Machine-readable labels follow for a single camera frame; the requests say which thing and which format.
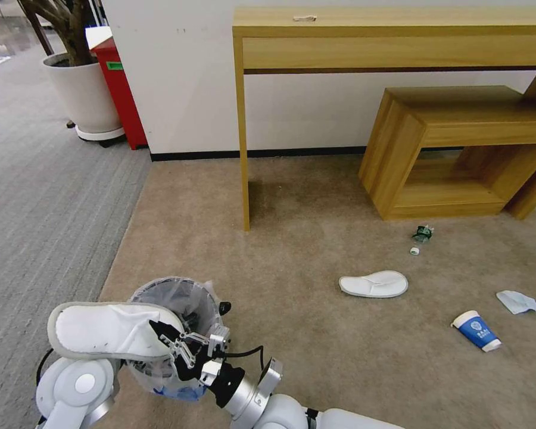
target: white slipper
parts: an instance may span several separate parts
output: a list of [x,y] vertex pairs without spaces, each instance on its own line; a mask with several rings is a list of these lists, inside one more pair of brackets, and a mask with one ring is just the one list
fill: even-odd
[[400,272],[378,271],[364,277],[340,277],[339,287],[349,295],[393,298],[403,294],[409,283]]
[[70,302],[50,314],[48,338],[69,359],[165,359],[169,348],[159,341],[150,320],[185,331],[174,313],[154,304]]

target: plastic bag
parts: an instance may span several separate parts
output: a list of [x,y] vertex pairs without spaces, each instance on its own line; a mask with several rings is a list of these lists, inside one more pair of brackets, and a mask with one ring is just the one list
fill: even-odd
[[[168,308],[179,317],[186,332],[207,336],[216,326],[222,325],[220,301],[210,281],[200,284],[182,277],[160,278],[137,289],[129,301]],[[206,386],[198,380],[181,381],[170,359],[153,362],[128,360],[127,366],[137,382],[155,394],[196,401],[206,391]]]

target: paper cup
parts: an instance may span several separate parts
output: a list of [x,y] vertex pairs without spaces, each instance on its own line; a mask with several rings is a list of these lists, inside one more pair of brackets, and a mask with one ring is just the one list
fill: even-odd
[[482,320],[478,312],[469,310],[458,316],[451,326],[457,328],[471,343],[474,343],[483,352],[496,350],[501,346],[500,340]]

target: potted plant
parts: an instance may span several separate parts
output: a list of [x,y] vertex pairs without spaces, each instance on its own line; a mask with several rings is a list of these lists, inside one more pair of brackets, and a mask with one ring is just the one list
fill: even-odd
[[119,116],[97,59],[85,36],[90,14],[87,0],[20,0],[30,12],[48,20],[66,51],[44,58],[43,65],[66,112],[84,140],[123,135]]

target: crumpled paper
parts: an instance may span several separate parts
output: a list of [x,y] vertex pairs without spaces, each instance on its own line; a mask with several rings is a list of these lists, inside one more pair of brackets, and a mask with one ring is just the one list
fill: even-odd
[[525,313],[530,310],[536,312],[536,300],[520,292],[504,290],[498,292],[496,297],[512,314]]

